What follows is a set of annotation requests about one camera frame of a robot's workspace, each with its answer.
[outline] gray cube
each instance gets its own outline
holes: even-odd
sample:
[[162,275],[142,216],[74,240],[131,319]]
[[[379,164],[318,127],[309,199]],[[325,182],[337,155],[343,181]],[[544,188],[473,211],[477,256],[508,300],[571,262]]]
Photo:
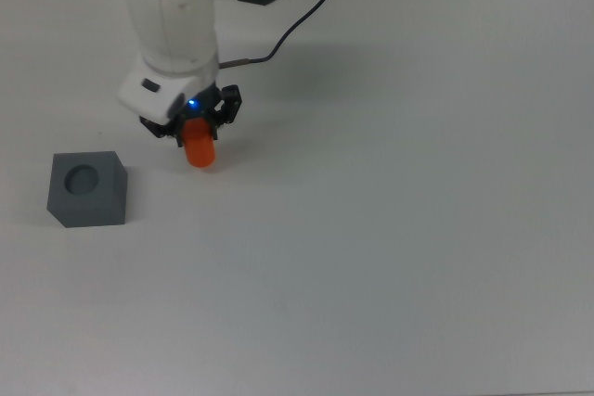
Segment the gray cube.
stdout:
[[127,187],[115,152],[57,153],[47,210],[65,227],[124,224]]

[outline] white table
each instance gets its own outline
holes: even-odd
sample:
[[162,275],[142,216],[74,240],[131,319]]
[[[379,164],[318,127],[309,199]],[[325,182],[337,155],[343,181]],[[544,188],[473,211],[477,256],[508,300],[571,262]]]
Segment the white table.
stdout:
[[[259,57],[316,0],[218,3]],[[329,0],[208,172],[115,93],[124,0],[0,0],[0,394],[594,389],[594,0]],[[116,150],[128,223],[45,210]]]

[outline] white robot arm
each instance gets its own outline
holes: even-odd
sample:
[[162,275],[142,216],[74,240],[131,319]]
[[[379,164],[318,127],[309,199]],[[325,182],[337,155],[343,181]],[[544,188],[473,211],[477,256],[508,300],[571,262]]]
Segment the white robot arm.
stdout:
[[[239,1],[267,5],[275,0]],[[191,132],[184,131],[188,124],[204,121],[207,125],[201,129],[210,129],[208,136],[216,139],[216,128],[232,122],[241,104],[237,87],[221,92],[215,86],[219,61],[213,0],[127,2],[140,55],[118,97],[155,135],[175,136],[186,147],[190,163],[205,167],[213,153],[205,158],[191,155]]]

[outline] orange cylinder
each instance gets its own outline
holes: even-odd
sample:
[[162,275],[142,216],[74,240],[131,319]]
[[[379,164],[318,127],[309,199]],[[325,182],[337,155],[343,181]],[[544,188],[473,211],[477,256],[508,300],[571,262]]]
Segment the orange cylinder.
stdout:
[[182,130],[182,141],[186,151],[187,162],[201,169],[213,164],[214,152],[211,126],[204,118],[186,121]]

